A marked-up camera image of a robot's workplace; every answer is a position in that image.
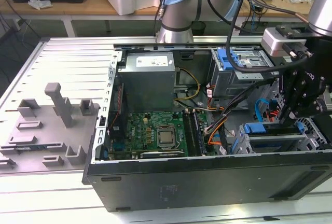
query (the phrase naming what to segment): table leg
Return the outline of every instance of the table leg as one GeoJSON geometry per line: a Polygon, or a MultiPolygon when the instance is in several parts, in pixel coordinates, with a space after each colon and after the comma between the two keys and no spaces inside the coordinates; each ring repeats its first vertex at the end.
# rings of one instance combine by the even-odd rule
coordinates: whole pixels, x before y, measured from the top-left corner
{"type": "Polygon", "coordinates": [[[105,25],[106,25],[106,32],[110,32],[110,20],[105,20],[105,25]]]}
{"type": "Polygon", "coordinates": [[[12,27],[15,31],[20,31],[21,27],[18,24],[17,19],[10,19],[7,20],[7,23],[10,25],[10,27],[12,27]]]}
{"type": "Polygon", "coordinates": [[[76,32],[72,25],[72,19],[69,16],[66,16],[62,19],[64,27],[66,28],[68,37],[76,37],[76,32]]]}

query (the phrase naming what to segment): cpu socket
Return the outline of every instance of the cpu socket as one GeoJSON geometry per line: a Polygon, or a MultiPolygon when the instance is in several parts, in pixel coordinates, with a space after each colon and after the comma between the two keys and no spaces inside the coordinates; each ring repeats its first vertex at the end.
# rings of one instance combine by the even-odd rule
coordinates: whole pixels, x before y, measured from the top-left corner
{"type": "Polygon", "coordinates": [[[158,128],[157,129],[157,146],[161,149],[171,149],[176,145],[175,128],[158,128]]]}

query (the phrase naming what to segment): motherboard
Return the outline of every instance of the motherboard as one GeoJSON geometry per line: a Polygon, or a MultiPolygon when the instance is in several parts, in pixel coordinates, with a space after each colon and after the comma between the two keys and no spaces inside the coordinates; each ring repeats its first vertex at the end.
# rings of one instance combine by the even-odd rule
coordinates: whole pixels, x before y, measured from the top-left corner
{"type": "MultiPolygon", "coordinates": [[[[187,140],[188,127],[182,111],[129,113],[127,116],[127,134],[124,142],[112,145],[111,159],[155,158],[157,154],[190,156],[187,140]]],[[[198,131],[202,133],[208,126],[204,111],[197,114],[198,131]]]]}

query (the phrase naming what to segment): label sticker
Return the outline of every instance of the label sticker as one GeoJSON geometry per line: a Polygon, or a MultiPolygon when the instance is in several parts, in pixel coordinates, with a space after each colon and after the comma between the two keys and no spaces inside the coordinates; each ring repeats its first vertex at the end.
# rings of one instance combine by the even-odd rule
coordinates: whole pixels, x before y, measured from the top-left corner
{"type": "Polygon", "coordinates": [[[229,134],[227,134],[226,137],[235,137],[235,131],[234,130],[230,130],[229,134]]]}
{"type": "Polygon", "coordinates": [[[220,148],[219,148],[219,151],[222,155],[226,155],[227,154],[227,151],[224,149],[223,146],[220,145],[220,148]]]}
{"type": "Polygon", "coordinates": [[[206,93],[208,94],[207,96],[209,98],[212,98],[212,90],[211,89],[207,89],[206,93]]]}
{"type": "Polygon", "coordinates": [[[31,150],[30,147],[17,147],[16,150],[31,150]]]}
{"type": "Polygon", "coordinates": [[[159,199],[163,202],[172,202],[179,195],[178,185],[164,185],[160,187],[159,199]]]}
{"type": "Polygon", "coordinates": [[[136,67],[167,67],[167,66],[168,66],[168,59],[166,56],[136,58],[136,67]]]}

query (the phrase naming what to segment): metal workbench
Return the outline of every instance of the metal workbench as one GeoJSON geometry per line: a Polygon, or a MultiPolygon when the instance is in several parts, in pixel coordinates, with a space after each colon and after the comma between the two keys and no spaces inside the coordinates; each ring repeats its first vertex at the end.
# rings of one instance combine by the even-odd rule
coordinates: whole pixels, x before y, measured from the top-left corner
{"type": "MultiPolygon", "coordinates": [[[[235,38],[240,43],[253,41],[235,38]]],[[[195,38],[196,42],[225,40],[195,38]]],[[[21,99],[34,97],[40,105],[51,105],[43,94],[45,85],[60,82],[63,95],[73,104],[87,97],[101,103],[114,44],[152,42],[150,37],[99,37],[52,38],[39,43],[0,99],[0,144],[14,127],[21,99]]],[[[271,219],[267,217],[278,218],[282,224],[332,223],[332,179],[298,201],[118,213],[107,212],[93,188],[84,186],[81,179],[82,171],[0,176],[0,223],[263,223],[271,219]]]]}

